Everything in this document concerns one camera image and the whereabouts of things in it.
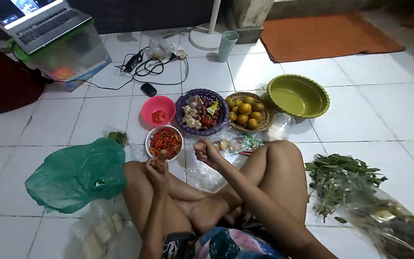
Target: pink bowl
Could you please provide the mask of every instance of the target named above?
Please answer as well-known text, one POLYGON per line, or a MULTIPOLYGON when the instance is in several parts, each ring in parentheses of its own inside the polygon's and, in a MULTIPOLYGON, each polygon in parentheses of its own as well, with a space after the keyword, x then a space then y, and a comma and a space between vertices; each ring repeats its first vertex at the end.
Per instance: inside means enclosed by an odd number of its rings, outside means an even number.
POLYGON ((175 116, 175 103, 163 95, 153 96, 149 98, 142 106, 142 118, 152 126, 163 126, 175 116), (152 113, 161 110, 166 113, 166 118, 161 123, 154 123, 151 117, 152 113))

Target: olive green basin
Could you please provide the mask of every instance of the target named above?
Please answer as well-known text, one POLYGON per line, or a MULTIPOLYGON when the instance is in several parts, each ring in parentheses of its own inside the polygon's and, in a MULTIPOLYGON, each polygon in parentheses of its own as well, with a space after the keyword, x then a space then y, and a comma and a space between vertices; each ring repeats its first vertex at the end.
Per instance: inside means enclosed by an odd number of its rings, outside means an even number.
POLYGON ((271 80, 268 96, 275 108, 301 118, 319 117, 330 106, 324 88, 299 75, 281 75, 271 80))

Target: laptop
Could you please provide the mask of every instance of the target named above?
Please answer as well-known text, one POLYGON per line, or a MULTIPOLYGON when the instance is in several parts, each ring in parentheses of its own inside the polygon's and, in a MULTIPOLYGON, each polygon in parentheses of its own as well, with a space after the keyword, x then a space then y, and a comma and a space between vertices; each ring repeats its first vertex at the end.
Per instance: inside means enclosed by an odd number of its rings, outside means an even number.
POLYGON ((0 28, 27 53, 49 44, 91 17, 66 0, 0 0, 0 28))

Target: white bowl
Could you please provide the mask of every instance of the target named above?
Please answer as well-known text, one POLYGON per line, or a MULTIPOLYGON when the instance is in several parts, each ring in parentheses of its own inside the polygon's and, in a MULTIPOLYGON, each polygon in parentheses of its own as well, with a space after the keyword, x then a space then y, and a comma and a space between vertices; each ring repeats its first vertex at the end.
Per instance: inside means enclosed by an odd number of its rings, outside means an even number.
MULTIPOLYGON (((180 131, 176 128, 176 127, 173 127, 173 126, 170 126, 170 125, 159 126, 159 127, 156 127, 156 128, 154 128, 154 129, 152 129, 152 130, 148 133, 148 135, 146 136, 146 140, 145 140, 145 149, 146 149, 146 153, 148 153, 148 155, 149 155, 150 157, 154 157, 154 156, 153 156, 153 154, 151 154, 150 149, 149 149, 150 144, 151 144, 151 138, 152 138, 152 136, 153 136, 154 134, 156 134, 156 132, 157 132, 158 130, 160 130, 160 129, 162 129, 162 128, 170 128, 170 130, 171 130, 171 131, 174 131, 175 133, 178 133, 178 135, 179 135, 179 136, 180 136, 180 138, 181 138, 181 149, 183 149, 183 144, 184 144, 184 141, 183 141, 183 136, 181 135, 181 132, 180 132, 180 131)), ((181 150, 177 153, 177 155, 176 155, 174 158, 172 158, 171 160, 168 160, 168 161, 175 160, 175 159, 177 158, 177 156, 178 156, 180 153, 181 153, 181 150)))

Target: doormat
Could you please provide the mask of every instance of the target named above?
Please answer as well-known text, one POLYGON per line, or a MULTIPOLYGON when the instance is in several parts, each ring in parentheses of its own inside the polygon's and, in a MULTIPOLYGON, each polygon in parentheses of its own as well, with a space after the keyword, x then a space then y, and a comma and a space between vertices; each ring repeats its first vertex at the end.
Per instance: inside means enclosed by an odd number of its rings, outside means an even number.
POLYGON ((274 63, 405 50, 359 13, 263 23, 261 41, 274 63))

